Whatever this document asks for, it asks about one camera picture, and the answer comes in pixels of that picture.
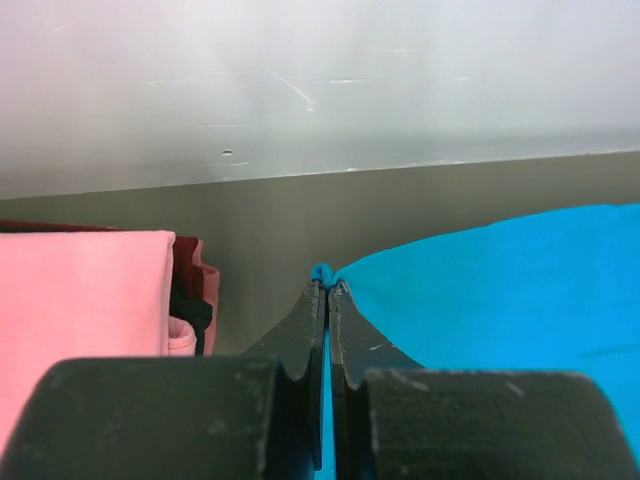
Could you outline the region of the blue t shirt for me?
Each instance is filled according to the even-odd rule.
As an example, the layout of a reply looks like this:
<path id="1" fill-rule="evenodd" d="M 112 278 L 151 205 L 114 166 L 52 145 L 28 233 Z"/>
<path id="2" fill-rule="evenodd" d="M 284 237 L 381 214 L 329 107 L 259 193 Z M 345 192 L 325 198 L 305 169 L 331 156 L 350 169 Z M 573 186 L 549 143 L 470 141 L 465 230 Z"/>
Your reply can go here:
<path id="1" fill-rule="evenodd" d="M 313 279 L 429 368 L 569 369 L 639 444 L 639 208 L 562 209 L 426 238 Z"/>

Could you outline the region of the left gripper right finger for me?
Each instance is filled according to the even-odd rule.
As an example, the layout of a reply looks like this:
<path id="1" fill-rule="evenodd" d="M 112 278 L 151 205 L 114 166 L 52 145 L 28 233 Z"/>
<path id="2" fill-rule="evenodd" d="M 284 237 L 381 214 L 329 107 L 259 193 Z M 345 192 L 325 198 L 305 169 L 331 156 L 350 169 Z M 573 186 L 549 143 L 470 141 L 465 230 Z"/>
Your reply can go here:
<path id="1" fill-rule="evenodd" d="M 327 296 L 340 479 L 635 479 L 610 401 L 569 372 L 434 370 L 385 337 L 344 285 Z"/>

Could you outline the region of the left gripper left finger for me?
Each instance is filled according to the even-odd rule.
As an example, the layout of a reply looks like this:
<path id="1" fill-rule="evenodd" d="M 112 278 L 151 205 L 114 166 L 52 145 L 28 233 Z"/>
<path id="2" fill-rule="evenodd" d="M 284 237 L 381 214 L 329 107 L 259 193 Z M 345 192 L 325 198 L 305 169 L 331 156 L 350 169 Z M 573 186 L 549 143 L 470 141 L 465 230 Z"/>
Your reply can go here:
<path id="1" fill-rule="evenodd" d="M 310 479 L 322 466 L 326 293 L 236 356 L 74 359 L 39 380 L 5 479 Z"/>

